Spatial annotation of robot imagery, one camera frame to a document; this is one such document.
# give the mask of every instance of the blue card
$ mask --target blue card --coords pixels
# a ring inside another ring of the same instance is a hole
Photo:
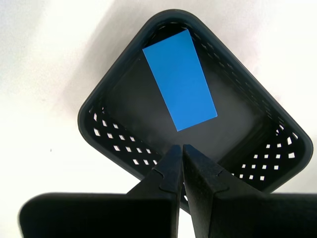
[[[217,116],[188,30],[143,52],[177,131]]]

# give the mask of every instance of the black plastic basket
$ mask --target black plastic basket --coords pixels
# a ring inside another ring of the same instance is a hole
[[[191,33],[218,117],[177,132],[142,49]],[[271,192],[313,153],[306,133],[195,16],[168,10],[131,41],[78,115],[85,140],[139,179],[173,144],[191,144],[234,176]],[[182,207],[188,211],[182,189]]]

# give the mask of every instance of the white surface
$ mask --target white surface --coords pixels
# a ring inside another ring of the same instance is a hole
[[[314,0],[0,0],[1,238],[21,236],[19,209],[35,195],[137,184],[84,141],[77,114],[142,25],[169,8],[198,16],[317,142]],[[317,192],[316,160],[278,191]],[[185,212],[179,237],[194,237]]]

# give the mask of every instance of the basket hole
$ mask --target basket hole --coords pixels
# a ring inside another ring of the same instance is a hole
[[[216,53],[214,53],[213,55],[216,56],[218,60],[220,59],[220,57]]]
[[[269,106],[269,104],[268,104],[266,101],[262,100],[262,102],[263,102],[265,105]]]
[[[100,133],[99,133],[99,131],[96,128],[94,128],[94,132],[95,132],[96,136],[100,136]]]
[[[199,37],[199,35],[197,35],[196,33],[194,33],[194,35],[195,35],[198,39],[201,40],[201,38]]]
[[[293,159],[293,158],[295,158],[295,154],[294,154],[294,152],[293,152],[293,153],[289,153],[289,154],[288,154],[288,158],[289,158],[289,159]]]
[[[213,59],[213,57],[212,57],[209,53],[207,53],[207,55],[208,55],[210,58],[212,58],[212,59]]]
[[[298,136],[295,133],[292,133],[295,139],[298,139]]]
[[[229,65],[228,63],[227,63],[227,65],[228,65],[228,67],[229,67],[231,70],[233,70],[233,67],[232,67],[231,65]]]
[[[113,147],[114,147],[114,149],[115,149],[116,151],[120,151],[120,148],[119,148],[119,146],[117,146],[117,145],[114,145]]]
[[[278,119],[284,124],[284,120],[280,117],[278,117]]]
[[[292,144],[292,139],[290,137],[287,138],[287,144],[288,145]]]
[[[207,43],[207,45],[214,50],[214,48],[211,44]]]

